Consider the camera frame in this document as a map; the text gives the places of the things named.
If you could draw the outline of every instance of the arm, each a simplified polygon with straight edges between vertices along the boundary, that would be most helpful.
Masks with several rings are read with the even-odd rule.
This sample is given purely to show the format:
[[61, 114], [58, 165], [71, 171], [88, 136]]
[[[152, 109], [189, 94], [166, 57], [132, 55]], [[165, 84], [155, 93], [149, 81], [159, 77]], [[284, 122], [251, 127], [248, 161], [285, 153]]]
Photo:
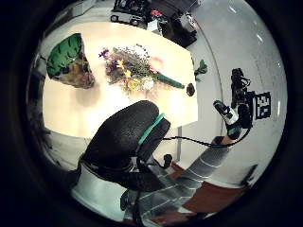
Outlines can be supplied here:
[[[218, 136], [213, 140], [213, 144], [230, 144], [236, 142], [228, 135]], [[177, 183], [184, 187], [188, 196], [193, 196], [196, 189], [201, 187], [204, 180], [210, 177], [212, 173], [221, 166], [223, 160], [227, 156], [230, 148], [208, 148], [200, 155], [192, 165], [185, 170], [177, 179]]]

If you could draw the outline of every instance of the small green object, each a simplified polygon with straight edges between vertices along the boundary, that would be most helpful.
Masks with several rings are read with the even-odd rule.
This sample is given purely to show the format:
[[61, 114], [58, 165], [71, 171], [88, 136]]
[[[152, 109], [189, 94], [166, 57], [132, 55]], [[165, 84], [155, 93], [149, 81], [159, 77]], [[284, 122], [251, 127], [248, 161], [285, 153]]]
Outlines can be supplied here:
[[195, 70], [195, 76], [207, 73], [207, 65], [204, 60], [200, 60], [200, 66]]
[[181, 88], [184, 89], [186, 86], [174, 79], [170, 79], [162, 74], [157, 74], [157, 78], [158, 80], [160, 80], [161, 82], [164, 82], [170, 86], [176, 87], [176, 88]]
[[146, 138], [149, 136], [149, 134], [152, 132], [152, 129], [160, 123], [160, 121], [163, 119], [164, 114], [161, 113], [160, 115], [157, 116], [157, 118], [154, 120], [153, 124], [149, 126], [149, 128], [143, 133], [141, 139], [139, 140], [138, 144], [142, 145], [143, 142], [146, 140]]

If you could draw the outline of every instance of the table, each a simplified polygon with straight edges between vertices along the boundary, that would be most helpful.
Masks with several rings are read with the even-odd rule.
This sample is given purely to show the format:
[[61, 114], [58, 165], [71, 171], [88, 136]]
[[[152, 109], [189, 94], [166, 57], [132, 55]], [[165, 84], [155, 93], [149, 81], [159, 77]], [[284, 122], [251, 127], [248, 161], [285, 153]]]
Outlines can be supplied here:
[[186, 89], [177, 89], [158, 83], [148, 93], [126, 96], [117, 85], [109, 85], [105, 75], [105, 61], [98, 57], [102, 47], [142, 44], [151, 56], [163, 60], [161, 71], [186, 86], [196, 85], [190, 53], [183, 47], [142, 28], [109, 23], [92, 22], [72, 26], [65, 37], [81, 33], [85, 55], [96, 78], [92, 89], [76, 89], [46, 77], [43, 95], [45, 127], [61, 134], [92, 138], [98, 127], [112, 114], [147, 99], [165, 113], [175, 130], [198, 120], [197, 95], [188, 96]]

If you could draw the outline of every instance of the cable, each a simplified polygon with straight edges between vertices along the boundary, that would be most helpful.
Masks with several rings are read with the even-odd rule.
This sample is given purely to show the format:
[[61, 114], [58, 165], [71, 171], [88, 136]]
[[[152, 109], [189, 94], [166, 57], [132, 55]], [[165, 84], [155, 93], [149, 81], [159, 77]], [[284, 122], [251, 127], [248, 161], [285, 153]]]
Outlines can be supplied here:
[[199, 140], [190, 139], [190, 138], [183, 137], [183, 136], [174, 136], [174, 137], [169, 137], [169, 138], [163, 138], [163, 140], [185, 139], [185, 140], [190, 140], [190, 141], [195, 142], [197, 144], [201, 144], [201, 145], [208, 146], [208, 147], [211, 147], [211, 148], [228, 148], [228, 147], [234, 146], [234, 145], [238, 144], [240, 141], [242, 141], [247, 136], [247, 134], [249, 133], [251, 128], [252, 127], [247, 129], [245, 135], [243, 137], [241, 137], [241, 139], [239, 139], [237, 142], [231, 143], [231, 144], [226, 144], [226, 145], [209, 144], [209, 143], [205, 143], [205, 142], [202, 142], [202, 141], [199, 141]]
[[204, 145], [204, 146], [208, 146], [208, 147], [211, 147], [211, 148], [228, 148], [228, 147], [231, 147], [231, 146], [234, 146], [236, 144], [238, 144], [240, 141], [242, 141], [249, 133], [249, 131], [252, 129], [253, 127], [253, 107], [252, 107], [252, 103], [249, 103], [249, 106], [250, 106], [250, 124], [249, 124], [249, 128], [247, 129], [246, 133], [243, 135], [243, 137], [241, 137], [237, 142], [235, 143], [231, 143], [231, 144], [226, 144], [226, 145], [214, 145], [214, 144], [209, 144], [209, 143], [205, 143], [205, 142], [202, 142], [202, 141], [199, 141], [199, 140], [194, 140], [194, 139], [190, 139], [190, 138], [187, 138], [187, 137], [183, 137], [183, 136], [174, 136], [174, 137], [169, 137], [169, 138], [163, 138], [163, 140], [172, 140], [172, 139], [185, 139], [185, 140], [189, 140], [189, 141], [192, 141], [192, 142], [195, 142], [197, 144], [201, 144], [201, 145]]

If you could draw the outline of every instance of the yellow flower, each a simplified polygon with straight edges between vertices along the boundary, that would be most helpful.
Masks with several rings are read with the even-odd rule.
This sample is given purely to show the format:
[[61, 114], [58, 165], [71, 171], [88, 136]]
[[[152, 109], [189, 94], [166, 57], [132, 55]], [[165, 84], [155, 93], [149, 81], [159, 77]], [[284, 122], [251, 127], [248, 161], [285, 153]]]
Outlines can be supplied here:
[[129, 89], [134, 92], [134, 91], [138, 91], [139, 87], [140, 87], [140, 80], [139, 79], [132, 79], [129, 82]]
[[130, 78], [131, 77], [132, 72], [130, 70], [126, 70], [125, 72], [125, 77], [126, 78]]
[[123, 60], [121, 60], [121, 61], [118, 60], [118, 61], [117, 61], [117, 66], [116, 66], [116, 67], [124, 69]]

